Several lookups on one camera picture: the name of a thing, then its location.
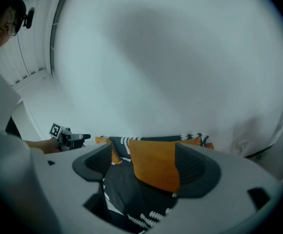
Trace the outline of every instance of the white surface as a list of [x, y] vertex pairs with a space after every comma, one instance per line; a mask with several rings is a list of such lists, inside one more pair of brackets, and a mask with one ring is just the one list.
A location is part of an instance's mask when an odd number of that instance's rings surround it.
[[46, 21], [46, 29], [45, 29], [45, 34], [44, 34], [44, 56], [45, 56], [45, 63], [46, 63], [46, 68], [47, 72], [51, 74], [51, 67], [50, 67], [50, 38], [52, 34], [52, 27], [53, 27], [53, 22], [54, 22], [54, 17], [55, 13], [58, 7], [60, 0], [52, 0], [49, 11], [48, 11], [48, 16], [47, 16], [47, 21]]
[[27, 85], [30, 85], [31, 82], [35, 81], [36, 79], [43, 78], [45, 76], [49, 75], [46, 69], [41, 69], [38, 72], [30, 75], [26, 79], [23, 79], [22, 81], [18, 82], [13, 86], [13, 89], [17, 92], [20, 90], [25, 89]]
[[[98, 190], [98, 185], [78, 176], [73, 171], [72, 163], [77, 157], [98, 147], [92, 145], [50, 155], [31, 150], [40, 184], [57, 215], [63, 233], [124, 233], [85, 211], [83, 207]], [[181, 233], [192, 233], [193, 229], [195, 233], [221, 233], [241, 224], [257, 212], [251, 198], [245, 193], [247, 190], [264, 188], [271, 199], [277, 198], [281, 192], [282, 187], [277, 180], [247, 159], [201, 147], [195, 150], [216, 160], [220, 165], [222, 175], [219, 184], [202, 198], [178, 198], [173, 210], [149, 233], [177, 233], [180, 230]], [[49, 166], [47, 160], [55, 164]]]
[[[41, 139], [49, 139], [49, 130], [54, 122], [70, 127], [73, 133], [87, 134], [82, 118], [67, 100], [51, 75], [39, 77], [27, 84], [19, 94], [28, 116]], [[86, 141], [91, 143], [95, 138]]]
[[12, 119], [23, 140], [39, 141], [41, 137], [35, 130], [23, 103], [20, 103], [12, 113]]
[[55, 72], [88, 132], [201, 131], [243, 154], [283, 114], [283, 24], [266, 0], [66, 0]]

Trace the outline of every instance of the glasses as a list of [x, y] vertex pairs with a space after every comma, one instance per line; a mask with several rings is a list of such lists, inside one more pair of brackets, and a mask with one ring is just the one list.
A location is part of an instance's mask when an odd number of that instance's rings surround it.
[[16, 32], [16, 17], [15, 17], [16, 12], [14, 10], [10, 11], [8, 13], [8, 18], [6, 22], [6, 26], [8, 27], [8, 34], [9, 38], [14, 37], [17, 32]]

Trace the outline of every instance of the orange cloth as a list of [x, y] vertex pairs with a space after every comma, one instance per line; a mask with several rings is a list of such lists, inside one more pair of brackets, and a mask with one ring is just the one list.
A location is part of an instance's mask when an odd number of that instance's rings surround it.
[[173, 142], [130, 139], [128, 142], [135, 176], [144, 183], [175, 193], [180, 176], [175, 166], [175, 144], [200, 146], [201, 137]]
[[107, 139], [107, 138], [102, 138], [102, 137], [96, 137], [95, 138], [96, 144], [100, 143], [110, 143], [112, 145], [112, 162], [115, 164], [121, 164], [121, 158], [119, 157], [116, 148], [112, 144], [112, 141]]
[[208, 149], [214, 150], [214, 146], [213, 146], [212, 143], [206, 143], [206, 144], [204, 145], [204, 147], [205, 147], [205, 148], [208, 148]]

